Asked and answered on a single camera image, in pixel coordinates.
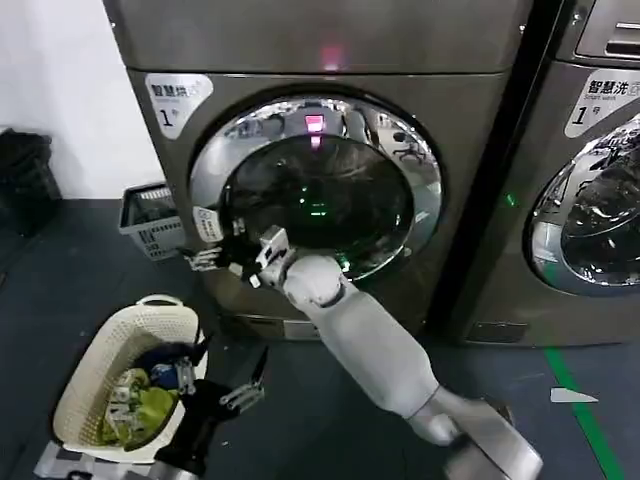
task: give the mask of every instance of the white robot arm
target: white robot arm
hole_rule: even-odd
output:
[[[331,257],[304,256],[272,227],[261,239],[252,283],[280,290],[318,329],[323,343],[380,408],[404,418],[422,438],[471,442],[446,472],[454,480],[534,480],[542,460],[483,401],[463,399],[435,378],[427,352],[371,295],[358,290]]]

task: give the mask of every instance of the front-loading washing machine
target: front-loading washing machine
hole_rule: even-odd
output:
[[[285,227],[416,332],[530,1],[105,5],[191,247]],[[277,292],[204,282],[232,332],[316,337]]]
[[[640,3],[566,3],[448,324],[465,341],[578,345],[640,334]]]

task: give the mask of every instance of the washing machine label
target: washing machine label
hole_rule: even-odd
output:
[[[640,71],[600,69],[589,75],[564,134],[576,138],[616,110],[640,98]]]
[[[193,112],[213,93],[206,75],[150,73],[145,79],[162,134],[175,140]]]
[[[193,221],[202,241],[207,243],[219,242],[224,237],[218,219],[218,212],[195,206],[193,207]]]

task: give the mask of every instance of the white paper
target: white paper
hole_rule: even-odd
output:
[[[552,388],[551,403],[594,403],[598,399],[568,388]]]

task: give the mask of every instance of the dark floor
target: dark floor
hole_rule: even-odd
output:
[[[150,293],[178,296],[208,322],[215,311],[180,259],[155,264],[117,233],[117,202],[71,202],[31,243],[0,231],[0,479],[26,479],[50,438],[49,415],[95,329]],[[516,426],[545,461],[541,478],[605,478],[572,409],[549,402],[556,379],[541,350],[455,348],[427,342],[442,383],[511,405]],[[220,339],[210,372],[240,383],[259,343]],[[563,352],[627,477],[640,471],[640,344]],[[275,343],[267,398],[219,431],[208,478],[441,478],[446,450],[374,408],[322,345]]]

